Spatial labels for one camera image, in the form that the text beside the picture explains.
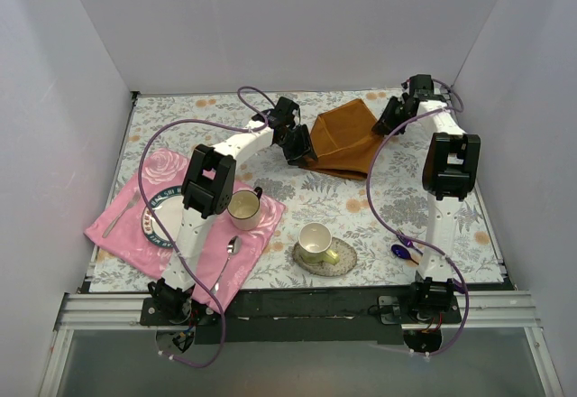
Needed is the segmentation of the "orange-brown cloth napkin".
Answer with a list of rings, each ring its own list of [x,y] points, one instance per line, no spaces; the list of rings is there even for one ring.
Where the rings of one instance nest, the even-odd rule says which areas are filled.
[[[319,114],[310,133],[317,160],[302,168],[348,180],[365,180],[383,141],[372,127],[377,118],[357,98]]]

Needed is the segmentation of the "purple fork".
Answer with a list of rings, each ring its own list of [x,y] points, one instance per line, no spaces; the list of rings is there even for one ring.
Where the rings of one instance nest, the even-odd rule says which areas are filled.
[[[423,255],[423,252],[417,248],[414,242],[410,240],[400,229],[398,230],[396,237],[406,248],[412,249],[420,255]]]

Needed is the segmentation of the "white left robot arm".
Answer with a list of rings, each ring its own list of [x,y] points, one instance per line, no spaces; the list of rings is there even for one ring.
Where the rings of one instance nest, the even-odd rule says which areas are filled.
[[[180,187],[183,213],[177,236],[172,236],[161,219],[157,224],[168,237],[172,257],[160,279],[149,285],[155,308],[171,324],[189,321],[192,290],[199,287],[212,300],[215,295],[197,276],[201,251],[217,217],[231,203],[236,166],[276,144],[289,165],[317,159],[310,133],[301,123],[299,105],[280,97],[272,108],[260,111],[244,127],[221,125],[199,119],[184,119],[163,126],[153,137],[176,125],[210,125],[233,134],[214,145],[200,144],[192,152]]]

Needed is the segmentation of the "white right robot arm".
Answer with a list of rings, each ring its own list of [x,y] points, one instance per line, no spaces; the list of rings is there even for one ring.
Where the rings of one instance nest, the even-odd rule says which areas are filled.
[[[455,109],[435,90],[439,83],[427,74],[410,77],[402,84],[405,92],[389,100],[371,129],[388,141],[419,122],[431,134],[422,174],[428,225],[408,295],[408,315],[423,323],[456,309],[455,291],[466,290],[451,253],[458,213],[474,189],[481,150],[481,138],[464,132],[453,118]]]

